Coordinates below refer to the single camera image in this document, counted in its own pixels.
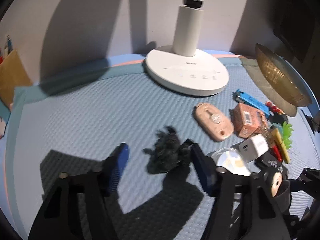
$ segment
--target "barcode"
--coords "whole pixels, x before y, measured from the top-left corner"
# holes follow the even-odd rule
[[[252,124],[251,115],[249,112],[243,112],[244,114],[244,123],[245,124]]]

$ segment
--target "white wall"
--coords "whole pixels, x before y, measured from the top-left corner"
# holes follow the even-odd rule
[[[246,1],[204,0],[200,49],[229,51],[243,46],[243,52],[253,54],[256,42],[272,49],[279,44],[270,27],[273,0],[248,0],[247,5]],[[0,44],[7,34],[11,36],[28,75],[36,82],[89,60],[146,51],[154,46],[152,41],[157,46],[171,44],[181,3],[15,0],[0,22]],[[255,17],[260,19],[256,24]]]

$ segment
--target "white lamp base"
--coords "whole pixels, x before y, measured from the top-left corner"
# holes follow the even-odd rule
[[[153,49],[146,57],[146,69],[164,87],[193,96],[217,94],[229,81],[226,67],[199,49],[193,57],[173,53],[172,46]]]

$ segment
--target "pink oval device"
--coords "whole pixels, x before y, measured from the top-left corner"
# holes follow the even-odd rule
[[[215,141],[224,141],[234,131],[232,122],[218,108],[209,103],[199,103],[196,106],[195,116]]]

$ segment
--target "metallic bowl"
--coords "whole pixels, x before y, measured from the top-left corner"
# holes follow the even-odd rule
[[[261,72],[284,100],[298,107],[311,104],[301,78],[283,58],[260,44],[256,44],[256,57]]]

